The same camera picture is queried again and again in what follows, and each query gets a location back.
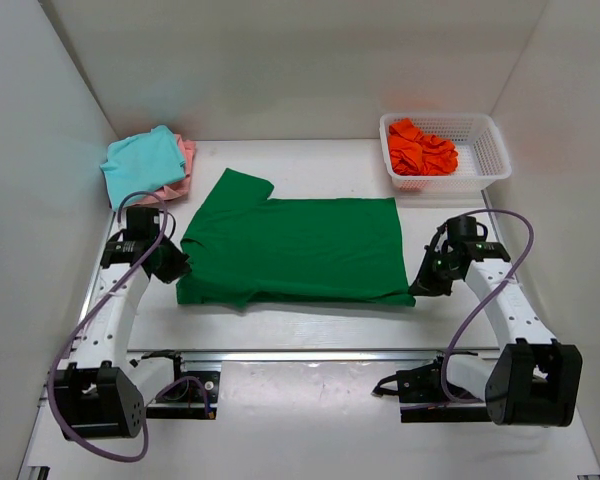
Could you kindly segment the green t shirt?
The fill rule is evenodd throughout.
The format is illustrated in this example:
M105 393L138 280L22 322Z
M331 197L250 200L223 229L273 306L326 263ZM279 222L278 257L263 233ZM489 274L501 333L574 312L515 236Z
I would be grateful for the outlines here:
M392 198L277 199L223 172L183 234L181 305L365 303L412 307Z

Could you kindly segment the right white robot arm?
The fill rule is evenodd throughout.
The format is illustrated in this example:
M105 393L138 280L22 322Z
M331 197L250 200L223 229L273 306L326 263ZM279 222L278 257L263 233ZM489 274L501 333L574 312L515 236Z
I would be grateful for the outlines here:
M461 326L484 313L499 357L490 365L457 352L462 334L456 332L441 367L428 376L429 391L450 403L479 401L497 425L566 427L576 409L583 358L542 323L515 280L518 265L498 242L450 238L442 231L433 236L410 294L448 296L454 282L464 282L479 303Z

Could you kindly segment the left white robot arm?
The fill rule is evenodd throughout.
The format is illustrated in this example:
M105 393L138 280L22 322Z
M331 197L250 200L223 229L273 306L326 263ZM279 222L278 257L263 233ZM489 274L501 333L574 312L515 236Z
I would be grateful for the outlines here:
M159 391L177 398L188 389L189 373L175 363L173 353L139 360L127 357L138 306L150 280L169 284L190 271L187 256L164 239L123 280L124 269L150 245L149 240L106 244L89 322L52 370L50 402L67 440L134 438L145 424L147 404Z

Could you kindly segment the folded pink t shirt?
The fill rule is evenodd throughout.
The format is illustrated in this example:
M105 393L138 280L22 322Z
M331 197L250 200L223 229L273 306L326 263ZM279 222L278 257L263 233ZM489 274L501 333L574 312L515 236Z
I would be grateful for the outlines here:
M158 136L152 131L141 141L142 182L138 190L156 194L164 201L184 198L191 186L196 143L180 134Z

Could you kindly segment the folded cyan t shirt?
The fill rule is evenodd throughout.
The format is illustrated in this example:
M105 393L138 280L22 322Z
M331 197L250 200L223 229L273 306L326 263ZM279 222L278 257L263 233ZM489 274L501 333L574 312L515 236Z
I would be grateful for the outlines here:
M109 202L114 211L129 194L146 191L138 190L142 182L143 165L140 144L152 131L157 132L158 136L165 132L172 133L168 127L159 125L149 132L111 143L107 149L106 161L100 168L104 174Z

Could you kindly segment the white plastic basket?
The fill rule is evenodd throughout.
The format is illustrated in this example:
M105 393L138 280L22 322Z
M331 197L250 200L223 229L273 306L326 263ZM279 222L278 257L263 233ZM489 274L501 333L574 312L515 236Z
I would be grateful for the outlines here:
M425 134L451 140L458 152L458 168L447 176L400 176L393 172L388 151L389 126L403 119ZM387 172L403 192L459 194L478 192L510 176L511 165L492 119L468 113L388 113L380 118L380 142Z

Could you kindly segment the orange t shirt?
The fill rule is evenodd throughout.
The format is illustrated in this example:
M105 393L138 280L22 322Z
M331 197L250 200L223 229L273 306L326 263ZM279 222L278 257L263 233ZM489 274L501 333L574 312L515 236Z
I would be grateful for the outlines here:
M425 134L410 119L388 129L392 170L400 176L447 176L458 168L458 152L451 140Z

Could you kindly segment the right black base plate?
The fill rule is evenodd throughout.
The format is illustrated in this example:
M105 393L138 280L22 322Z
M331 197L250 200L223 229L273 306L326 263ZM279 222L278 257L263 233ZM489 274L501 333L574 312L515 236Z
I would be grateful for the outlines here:
M490 422L487 408L458 387L449 386L449 390L472 403L451 403L441 387L441 367L442 357L438 356L423 366L397 370L379 380L372 395L397 398L402 424Z

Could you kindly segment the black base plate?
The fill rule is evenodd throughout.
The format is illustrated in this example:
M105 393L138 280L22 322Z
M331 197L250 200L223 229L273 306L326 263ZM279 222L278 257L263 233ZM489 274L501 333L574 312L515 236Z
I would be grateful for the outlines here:
M148 419L214 420L217 417L221 362L177 350L142 354L147 370L139 383Z
M423 366L397 370L379 380L372 395L397 398L402 424L490 422L487 408L458 387L449 386L449 390L472 403L451 403L441 387L441 367L442 357L438 356Z

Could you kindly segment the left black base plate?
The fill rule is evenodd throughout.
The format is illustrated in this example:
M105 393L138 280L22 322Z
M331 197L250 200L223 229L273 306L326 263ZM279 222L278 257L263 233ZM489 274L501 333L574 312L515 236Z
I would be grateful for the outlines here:
M214 420L217 417L221 362L177 350L142 354L147 370L139 383L148 419Z

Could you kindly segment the aluminium rail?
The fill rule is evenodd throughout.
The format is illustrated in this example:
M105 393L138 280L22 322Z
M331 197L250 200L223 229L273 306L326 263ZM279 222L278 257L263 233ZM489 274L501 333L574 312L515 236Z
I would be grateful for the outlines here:
M324 363L324 362L424 362L441 356L444 349L274 349L176 350L184 363Z

